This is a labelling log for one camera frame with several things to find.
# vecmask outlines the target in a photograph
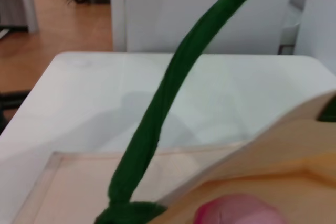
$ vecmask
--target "pink object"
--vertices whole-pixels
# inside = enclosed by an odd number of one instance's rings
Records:
[[[286,224],[272,206],[246,194],[219,197],[202,205],[194,224]]]

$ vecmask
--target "green object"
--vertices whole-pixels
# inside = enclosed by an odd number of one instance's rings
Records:
[[[319,122],[336,123],[336,97],[325,106],[322,113],[318,117]]]
[[[185,36],[147,108],[139,127],[114,172],[109,207],[96,224],[145,224],[164,211],[148,202],[130,203],[159,142],[162,124],[191,67],[221,27],[245,0],[218,0]]]

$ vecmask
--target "wooden tray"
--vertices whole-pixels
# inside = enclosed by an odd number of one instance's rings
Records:
[[[158,201],[240,144],[158,151],[133,200]],[[14,224],[93,224],[121,153],[54,153]]]

